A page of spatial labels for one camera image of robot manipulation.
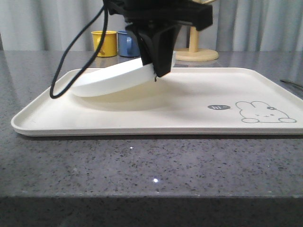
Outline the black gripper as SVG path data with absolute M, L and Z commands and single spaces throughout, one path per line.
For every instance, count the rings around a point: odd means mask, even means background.
M 152 63 L 148 26 L 136 23 L 174 22 L 157 27 L 153 37 L 153 65 L 157 77 L 170 72 L 172 55 L 181 25 L 201 31 L 213 24 L 213 7 L 192 0 L 106 0 L 110 15 L 119 14 L 127 33 L 137 42 L 143 65 Z

